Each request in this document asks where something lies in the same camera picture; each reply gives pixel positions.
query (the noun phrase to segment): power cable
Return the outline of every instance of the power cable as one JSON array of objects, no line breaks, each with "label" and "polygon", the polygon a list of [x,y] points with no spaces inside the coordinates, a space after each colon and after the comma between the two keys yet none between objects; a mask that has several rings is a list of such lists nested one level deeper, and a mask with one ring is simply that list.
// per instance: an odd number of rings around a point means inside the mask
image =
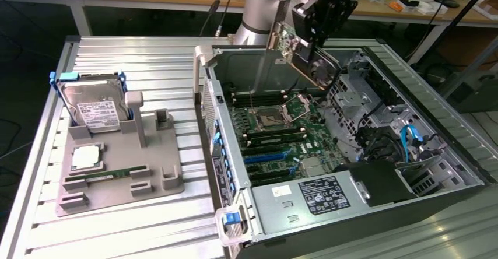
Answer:
[{"label": "power cable", "polygon": [[208,10],[208,17],[206,18],[206,21],[204,21],[203,27],[200,28],[199,36],[203,36],[204,28],[206,28],[206,25],[208,24],[210,18],[211,18],[211,16],[212,16],[212,14],[216,13],[216,10],[218,10],[218,7],[219,7],[219,1],[220,1],[220,0],[215,0],[215,1],[212,2],[212,4],[211,4],[210,10]]},{"label": "power cable", "polygon": [[422,45],[423,41],[426,40],[426,37],[427,37],[427,35],[429,35],[429,33],[430,33],[430,25],[431,25],[433,22],[434,22],[434,19],[435,19],[438,13],[439,13],[441,7],[443,7],[443,2],[445,2],[445,1],[446,1],[446,0],[441,0],[439,7],[438,7],[438,9],[437,9],[437,11],[435,11],[435,13],[434,13],[434,15],[433,15],[433,18],[431,18],[430,21],[429,21],[427,29],[426,29],[426,33],[423,34],[422,40],[421,40],[419,44],[417,45],[415,49],[411,51],[411,53],[406,55],[406,57],[405,57],[406,60],[409,59],[409,57],[411,57],[411,56],[414,55],[414,53],[417,52],[417,50],[421,48],[421,45]]},{"label": "power cable", "polygon": [[216,37],[219,37],[219,35],[222,34],[222,26],[223,26],[224,16],[227,15],[228,5],[230,5],[230,4],[231,4],[231,0],[227,1],[227,5],[224,6],[224,11],[223,11],[223,15],[222,15],[222,20],[219,21],[218,29],[216,29],[216,32],[215,32],[215,36],[216,36]]},{"label": "power cable", "polygon": [[56,56],[48,55],[48,54],[45,54],[45,53],[41,53],[41,52],[35,51],[33,49],[25,48],[25,47],[23,46],[23,44],[20,44],[20,42],[16,41],[16,40],[15,40],[15,39],[13,39],[13,38],[12,38],[12,37],[11,37],[11,36],[9,36],[4,31],[3,31],[3,29],[0,29],[0,36],[3,36],[3,37],[7,39],[7,41],[20,49],[19,53],[16,54],[16,56],[15,56],[9,61],[15,61],[16,59],[19,59],[20,55],[21,55],[24,52],[29,52],[29,53],[33,53],[35,55],[39,55],[39,56],[43,56],[43,57],[51,58],[51,59],[53,59],[53,60],[59,60],[59,58],[58,58]]},{"label": "power cable", "polygon": [[19,13],[19,15],[21,15],[28,21],[29,23],[39,28],[40,31],[43,31],[52,39],[53,41],[56,41],[58,43],[63,42],[64,40],[59,37],[56,37],[49,31],[47,31],[37,23],[35,23],[35,21],[7,1],[7,0],[1,0],[5,5]]},{"label": "power cable", "polygon": [[21,132],[23,127],[20,126],[20,124],[19,124],[17,122],[13,122],[13,121],[11,121],[11,120],[1,119],[1,118],[0,118],[0,121],[7,122],[7,123],[9,123],[9,124],[12,124],[12,125],[16,126],[16,132],[13,133],[12,138],[11,138],[11,140],[8,141],[8,145],[7,145],[5,150],[4,150],[3,153],[0,154],[0,156],[4,156],[5,153],[11,150],[11,147],[12,147],[12,144],[13,144],[13,140],[16,139],[19,133]]},{"label": "power cable", "polygon": [[32,144],[32,141],[28,142],[27,144],[23,144],[21,146],[19,146],[15,150],[7,152],[4,155],[0,156],[0,160],[1,160],[3,158],[5,158],[8,155],[11,155],[12,153],[15,153],[17,150],[20,150],[20,149],[23,149],[24,147],[27,147],[28,145],[31,145],[31,144]]}]

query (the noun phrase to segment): cable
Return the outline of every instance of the cable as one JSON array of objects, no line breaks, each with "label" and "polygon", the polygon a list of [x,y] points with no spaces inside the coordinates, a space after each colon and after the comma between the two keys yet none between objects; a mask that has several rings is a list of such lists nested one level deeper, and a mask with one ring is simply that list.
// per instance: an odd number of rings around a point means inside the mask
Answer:
[{"label": "cable", "polygon": [[39,24],[36,24],[35,21],[7,0],[1,1],[8,5],[8,7],[12,8],[13,11],[19,13],[19,15],[21,15],[39,28],[39,30],[41,30],[49,37],[53,38],[53,41],[56,41],[58,43],[64,41],[62,38],[56,37],[49,31],[47,31]]},{"label": "cable", "polygon": [[497,120],[490,116],[490,114],[487,112],[485,112],[485,115],[489,117],[489,119],[495,123],[498,124]]},{"label": "cable", "polygon": [[211,4],[210,10],[208,10],[208,17],[206,18],[206,21],[204,21],[203,27],[200,28],[199,36],[203,36],[203,32],[204,32],[206,25],[208,24],[210,18],[211,18],[211,16],[212,16],[212,14],[216,12],[218,7],[219,7],[219,0],[215,0],[215,1],[212,2],[212,4]]},{"label": "cable", "polygon": [[413,140],[414,141],[418,140],[418,141],[423,142],[423,138],[421,137],[415,126],[411,125],[411,124],[405,125],[403,128],[402,128],[402,131],[401,131],[401,139],[402,139],[402,145],[403,145],[403,148],[405,148],[405,155],[406,155],[405,162],[406,163],[410,161],[410,154],[409,154],[409,150],[407,150],[407,141],[406,141],[407,129],[410,129],[410,131],[411,131]]},{"label": "cable", "polygon": [[55,60],[59,60],[59,57],[56,57],[56,56],[52,56],[52,55],[48,55],[48,54],[45,54],[45,53],[41,53],[41,52],[37,52],[37,51],[35,51],[35,50],[32,50],[32,49],[29,49],[29,48],[25,48],[24,46],[23,46],[23,44],[20,44],[11,36],[8,36],[8,34],[3,31],[3,29],[0,29],[0,35],[8,40],[8,42],[11,43],[11,44],[13,44],[15,46],[17,46],[19,47],[19,49],[20,49],[20,52],[17,53],[17,55],[16,55],[16,57],[12,59],[12,60],[9,60],[9,61],[15,61],[16,59],[19,59],[19,57],[20,57],[20,55],[24,53],[24,52],[31,52],[31,53],[33,53],[35,55],[40,55],[40,56],[43,56],[43,57],[47,57],[47,58],[51,58],[51,59],[55,59]]},{"label": "cable", "polygon": [[299,78],[300,78],[300,77],[302,77],[302,74],[299,73],[298,78],[295,79],[292,86],[291,86],[291,87],[288,88],[288,90],[287,90],[287,94],[290,94],[290,92],[292,92],[295,86],[298,85],[298,82],[299,82]]},{"label": "cable", "polygon": [[403,157],[403,150],[402,150],[402,147],[399,146],[399,142],[397,142],[394,140],[394,138],[391,138],[387,134],[382,134],[381,137],[387,138],[389,141],[394,144],[394,148],[397,149],[399,157],[402,158]]},{"label": "cable", "polygon": [[[498,62],[498,55],[497,55],[497,52],[494,52],[494,55],[497,57],[497,59],[494,61],[490,61],[490,62],[483,62],[481,65],[493,65]],[[453,67],[467,67],[470,65],[454,65],[454,64],[450,64],[447,63],[447,65],[453,66]]]},{"label": "cable", "polygon": [[375,111],[379,110],[382,104],[383,104],[383,101],[379,101],[379,103],[377,104],[377,106],[374,107],[374,109],[373,109],[369,113],[365,113],[365,115],[363,115],[362,118],[359,119],[359,121],[358,121],[358,126],[357,126],[357,134],[358,134],[358,132],[359,132],[359,124],[362,123],[362,121],[363,121],[369,116],[371,116],[371,115],[375,113]]},{"label": "cable", "polygon": [[27,147],[27,146],[31,145],[31,144],[32,144],[32,141],[28,142],[27,144],[21,145],[21,146],[19,146],[15,150],[7,152],[4,155],[0,156],[0,160],[1,160],[3,158],[5,158],[8,155],[11,155],[12,153],[15,153],[15,151],[23,149],[24,147]]},{"label": "cable", "polygon": [[341,141],[343,144],[349,145],[350,147],[353,147],[354,149],[357,150],[362,150],[362,147],[358,147],[358,146],[354,146],[353,144],[349,144],[346,141],[343,141],[341,138],[335,137],[338,141]]},{"label": "cable", "polygon": [[434,15],[433,15],[433,18],[431,18],[430,21],[429,21],[427,29],[426,29],[426,33],[423,34],[422,40],[421,40],[421,42],[419,42],[419,45],[417,45],[417,47],[415,47],[415,49],[413,50],[413,52],[411,52],[410,54],[406,55],[405,59],[409,59],[409,57],[411,57],[411,55],[414,55],[414,53],[417,52],[417,50],[421,48],[421,45],[422,45],[423,41],[426,40],[426,37],[427,37],[427,35],[429,35],[429,33],[430,33],[430,25],[433,24],[433,21],[434,21],[437,15],[438,15],[438,13],[439,13],[441,7],[443,6],[443,1],[445,1],[445,0],[441,0],[441,2],[439,2],[439,7],[438,7],[438,9],[437,9],[437,11],[435,11],[435,13],[434,13]]},{"label": "cable", "polygon": [[13,122],[13,121],[11,121],[11,120],[1,119],[1,118],[0,118],[0,121],[4,121],[4,122],[7,122],[7,123],[9,123],[9,124],[12,124],[12,125],[15,125],[15,126],[17,127],[17,130],[16,130],[16,132],[13,133],[13,136],[12,136],[9,142],[8,142],[7,148],[5,148],[5,150],[3,151],[3,153],[0,154],[0,156],[4,156],[5,153],[11,150],[11,147],[12,147],[12,144],[13,144],[13,140],[16,139],[16,137],[17,137],[19,133],[21,132],[21,129],[23,129],[23,128],[21,128],[21,126],[19,125],[19,123],[16,123],[16,122]]},{"label": "cable", "polygon": [[5,38],[5,40],[13,45],[13,46],[16,46],[17,47],[17,49],[19,49],[19,52],[17,52],[17,54],[11,58],[11,59],[8,59],[8,60],[5,60],[5,61],[0,61],[0,62],[12,62],[12,61],[15,61],[15,60],[17,60],[19,59],[19,57],[21,56],[21,54],[23,54],[23,52],[24,52],[24,49],[23,49],[23,46],[20,45],[20,44],[17,44],[16,43],[16,41],[12,39],[12,37],[11,36],[8,36],[5,33],[4,33],[4,31],[0,29],[0,35]]},{"label": "cable", "polygon": [[216,32],[215,32],[215,36],[219,37],[219,35],[222,34],[222,26],[223,26],[223,21],[224,21],[224,16],[227,14],[227,11],[228,11],[228,5],[231,4],[231,0],[227,1],[227,5],[224,6],[224,11],[223,11],[223,15],[222,15],[222,20],[219,21],[219,25],[218,25],[218,29],[216,29]]}]

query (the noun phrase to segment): green circuit board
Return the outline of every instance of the green circuit board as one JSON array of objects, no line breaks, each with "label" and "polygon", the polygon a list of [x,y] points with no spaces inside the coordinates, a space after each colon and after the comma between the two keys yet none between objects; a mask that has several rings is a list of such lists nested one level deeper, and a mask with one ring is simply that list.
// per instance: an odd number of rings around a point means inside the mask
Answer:
[{"label": "green circuit board", "polygon": [[[323,123],[322,114],[310,100],[310,112],[303,114],[306,107],[296,98],[298,95],[288,95],[292,100],[284,104],[286,112],[283,104],[231,107],[231,119],[244,160],[284,154],[284,158],[279,160],[246,163],[254,186],[319,176],[331,173],[338,165],[346,163]],[[252,139],[252,144],[247,143],[247,136],[274,134],[279,131],[290,133],[264,135],[262,139]],[[267,142],[267,145],[260,146],[259,143],[263,142]]]}]

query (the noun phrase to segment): warning label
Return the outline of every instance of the warning label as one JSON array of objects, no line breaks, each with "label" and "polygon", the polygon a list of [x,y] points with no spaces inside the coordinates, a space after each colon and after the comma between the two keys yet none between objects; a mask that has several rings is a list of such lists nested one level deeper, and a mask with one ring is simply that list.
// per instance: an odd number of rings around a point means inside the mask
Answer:
[{"label": "warning label", "polygon": [[78,108],[88,129],[119,125],[119,117],[114,101],[79,103]]},{"label": "warning label", "polygon": [[300,182],[299,188],[314,215],[349,208],[350,202],[335,176]]}]

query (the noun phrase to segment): metal extrusion table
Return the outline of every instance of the metal extrusion table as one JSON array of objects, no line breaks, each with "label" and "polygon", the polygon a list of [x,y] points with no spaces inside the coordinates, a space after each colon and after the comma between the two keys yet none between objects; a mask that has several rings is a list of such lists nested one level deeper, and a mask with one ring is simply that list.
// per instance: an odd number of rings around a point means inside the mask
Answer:
[{"label": "metal extrusion table", "polygon": [[[498,152],[462,121],[394,51],[375,40],[334,39],[367,45],[497,177]],[[142,112],[168,108],[175,116],[186,191],[58,218],[55,198],[67,137],[68,113],[51,90],[0,246],[0,258],[222,258],[214,205],[195,121],[194,47],[228,44],[226,38],[84,37],[64,45],[58,73],[127,74],[142,90]],[[498,193],[478,196],[427,220],[313,253],[304,258],[491,258],[498,256]]]}]

